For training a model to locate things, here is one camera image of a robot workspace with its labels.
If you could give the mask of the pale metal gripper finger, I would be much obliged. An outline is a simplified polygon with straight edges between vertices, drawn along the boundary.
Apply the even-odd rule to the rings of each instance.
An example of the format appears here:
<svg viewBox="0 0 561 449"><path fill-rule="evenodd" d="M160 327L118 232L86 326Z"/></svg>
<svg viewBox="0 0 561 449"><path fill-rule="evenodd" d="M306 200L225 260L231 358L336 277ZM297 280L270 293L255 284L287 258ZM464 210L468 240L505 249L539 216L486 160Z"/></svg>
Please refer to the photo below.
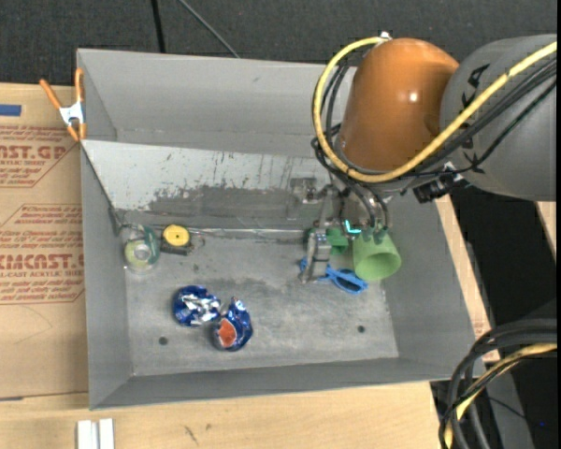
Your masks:
<svg viewBox="0 0 561 449"><path fill-rule="evenodd" d="M332 245L327 237L317 237L313 256L313 279L317 280L326 275L326 267L329 264Z"/></svg>
<svg viewBox="0 0 561 449"><path fill-rule="evenodd" d="M300 261L299 281L307 283L310 281L313 273L314 255L317 249L317 233L310 231L308 235L306 254Z"/></svg>

